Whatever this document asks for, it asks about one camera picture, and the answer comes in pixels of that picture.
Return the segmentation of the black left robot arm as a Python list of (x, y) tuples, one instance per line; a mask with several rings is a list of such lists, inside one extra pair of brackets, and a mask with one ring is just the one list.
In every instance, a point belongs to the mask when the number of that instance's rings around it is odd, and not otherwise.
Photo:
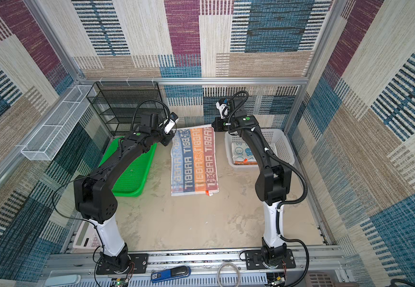
[(149, 152), (154, 144), (170, 143), (178, 120), (174, 112), (165, 120), (160, 120), (157, 114), (142, 115), (138, 126), (120, 139), (116, 151), (100, 167), (74, 180), (75, 208), (95, 226), (106, 259), (127, 260), (127, 245), (115, 219), (118, 202), (112, 188), (131, 163)]

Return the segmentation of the blue patterned towel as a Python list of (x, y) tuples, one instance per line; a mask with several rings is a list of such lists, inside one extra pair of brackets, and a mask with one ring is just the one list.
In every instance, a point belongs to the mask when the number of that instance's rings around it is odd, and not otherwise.
[(236, 161), (256, 161), (252, 150), (246, 143), (234, 142), (231, 144), (232, 161), (235, 164)]

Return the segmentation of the orange bunny pattern towel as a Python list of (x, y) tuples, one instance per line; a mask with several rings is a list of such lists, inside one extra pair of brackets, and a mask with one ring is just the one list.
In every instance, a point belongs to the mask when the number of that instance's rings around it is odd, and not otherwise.
[(256, 161), (243, 160), (243, 161), (236, 161), (235, 164), (236, 165), (257, 165), (257, 162)]

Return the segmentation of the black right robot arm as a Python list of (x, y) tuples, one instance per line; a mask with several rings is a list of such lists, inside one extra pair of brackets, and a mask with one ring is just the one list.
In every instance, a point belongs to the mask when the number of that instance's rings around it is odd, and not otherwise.
[[(282, 233), (284, 206), (301, 203), (308, 190), (305, 179), (295, 167), (280, 159), (266, 141), (258, 120), (249, 116), (243, 106), (248, 96), (236, 93), (232, 98), (217, 101), (219, 116), (212, 127), (216, 132), (237, 134), (251, 149), (260, 173), (255, 183), (258, 199), (264, 206), (265, 231), (262, 237), (261, 256), (265, 267), (274, 269), (287, 256), (287, 244)], [(287, 200), (291, 189), (292, 174), (303, 184), (303, 193), (296, 200)]]

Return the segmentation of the green plastic laundry basket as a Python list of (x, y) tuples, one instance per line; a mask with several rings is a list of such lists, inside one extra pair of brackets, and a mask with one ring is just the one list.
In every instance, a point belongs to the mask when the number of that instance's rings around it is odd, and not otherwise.
[(155, 143), (127, 167), (111, 189), (115, 197), (139, 197), (143, 193), (156, 148)]

